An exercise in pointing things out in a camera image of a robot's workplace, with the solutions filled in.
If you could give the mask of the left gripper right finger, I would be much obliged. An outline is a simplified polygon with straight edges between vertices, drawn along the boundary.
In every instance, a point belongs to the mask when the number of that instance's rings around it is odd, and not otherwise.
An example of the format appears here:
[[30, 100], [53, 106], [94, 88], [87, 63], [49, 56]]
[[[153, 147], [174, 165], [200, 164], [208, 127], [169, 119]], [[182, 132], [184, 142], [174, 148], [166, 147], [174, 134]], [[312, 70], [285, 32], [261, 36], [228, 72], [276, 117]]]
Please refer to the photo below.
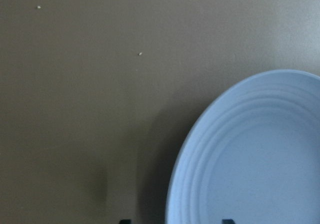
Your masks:
[[222, 224], [236, 224], [233, 219], [222, 219]]

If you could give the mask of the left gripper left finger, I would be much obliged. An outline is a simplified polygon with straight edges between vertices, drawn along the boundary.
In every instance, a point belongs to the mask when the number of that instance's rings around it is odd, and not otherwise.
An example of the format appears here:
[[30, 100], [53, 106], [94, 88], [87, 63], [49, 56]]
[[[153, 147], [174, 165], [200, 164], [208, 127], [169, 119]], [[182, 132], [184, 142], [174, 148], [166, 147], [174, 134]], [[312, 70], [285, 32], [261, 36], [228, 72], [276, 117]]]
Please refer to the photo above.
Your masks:
[[119, 221], [119, 224], [132, 224], [131, 222], [132, 222], [131, 219], [121, 219]]

